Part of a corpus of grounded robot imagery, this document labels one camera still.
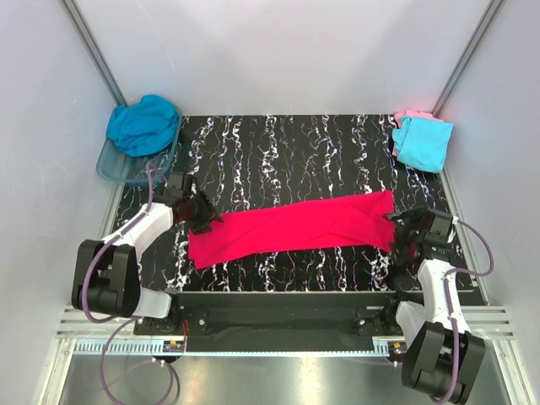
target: blue cloth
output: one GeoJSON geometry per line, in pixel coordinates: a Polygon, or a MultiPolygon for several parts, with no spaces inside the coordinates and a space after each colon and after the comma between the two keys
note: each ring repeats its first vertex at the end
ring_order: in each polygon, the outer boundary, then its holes
{"type": "Polygon", "coordinates": [[[410,116],[402,117],[402,127],[392,131],[397,161],[430,173],[440,173],[454,124],[410,116]]]}
{"type": "Polygon", "coordinates": [[[157,154],[173,141],[179,116],[175,107],[158,95],[145,95],[139,104],[119,105],[111,115],[107,137],[128,156],[157,154]]]}

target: folded cloth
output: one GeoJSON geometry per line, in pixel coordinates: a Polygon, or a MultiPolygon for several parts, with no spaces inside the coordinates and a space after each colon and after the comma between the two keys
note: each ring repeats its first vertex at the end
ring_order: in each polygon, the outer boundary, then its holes
{"type": "Polygon", "coordinates": [[[180,117],[158,95],[145,95],[139,104],[119,105],[111,115],[107,137],[128,156],[157,154],[173,141],[180,117]]]}
{"type": "Polygon", "coordinates": [[[298,202],[283,207],[223,214],[212,232],[189,235],[188,256],[197,269],[252,253],[372,245],[390,250],[392,192],[298,202]]]}
{"type": "MultiPolygon", "coordinates": [[[[420,117],[420,118],[425,118],[427,120],[433,120],[433,121],[442,122],[442,120],[439,120],[438,118],[435,118],[432,114],[429,114],[428,112],[418,112],[418,111],[413,111],[413,110],[406,110],[405,112],[398,112],[394,116],[394,118],[396,119],[398,128],[402,127],[402,117],[403,116],[410,116],[411,118],[413,118],[414,116],[417,116],[417,117],[420,117]]],[[[394,146],[391,154],[397,157],[397,150],[396,150],[395,146],[394,146]]]]}
{"type": "Polygon", "coordinates": [[[440,173],[453,124],[410,116],[402,117],[402,128],[392,131],[397,161],[430,173],[440,173]]]}

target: red cloth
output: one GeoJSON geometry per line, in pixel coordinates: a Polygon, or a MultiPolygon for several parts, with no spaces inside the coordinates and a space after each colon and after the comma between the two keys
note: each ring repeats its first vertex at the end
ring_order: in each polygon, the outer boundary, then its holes
{"type": "Polygon", "coordinates": [[[252,253],[371,245],[390,250],[394,225],[392,192],[298,202],[284,207],[223,214],[212,232],[189,235],[197,269],[252,253]]]}

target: gray wall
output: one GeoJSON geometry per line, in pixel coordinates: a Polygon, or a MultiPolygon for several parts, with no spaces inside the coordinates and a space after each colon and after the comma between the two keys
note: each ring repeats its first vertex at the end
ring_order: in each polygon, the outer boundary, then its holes
{"type": "MultiPolygon", "coordinates": [[[[540,398],[540,3],[506,2],[443,118],[455,122],[446,168],[466,221],[488,238],[489,296],[504,304],[540,398]]],[[[483,263],[485,254],[477,249],[483,263]]]]}
{"type": "Polygon", "coordinates": [[[78,0],[131,102],[188,115],[429,110],[489,0],[78,0]]]}
{"type": "Polygon", "coordinates": [[[33,403],[78,244],[111,185],[95,162],[113,102],[58,1],[0,2],[0,403],[33,403]]]}

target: plastic bin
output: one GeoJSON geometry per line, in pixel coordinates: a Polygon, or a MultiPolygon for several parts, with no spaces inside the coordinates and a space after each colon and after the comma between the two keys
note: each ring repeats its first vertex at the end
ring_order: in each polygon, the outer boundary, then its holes
{"type": "MultiPolygon", "coordinates": [[[[103,179],[114,181],[118,184],[148,186],[149,180],[146,174],[146,164],[149,162],[155,167],[158,167],[167,176],[172,167],[176,145],[180,138],[182,114],[178,108],[176,108],[176,112],[178,113],[178,128],[176,129],[175,138],[167,148],[157,154],[132,158],[118,150],[109,138],[105,138],[98,163],[95,166],[98,175],[103,179]]],[[[162,182],[158,173],[153,173],[152,176],[154,184],[162,182]]]]}

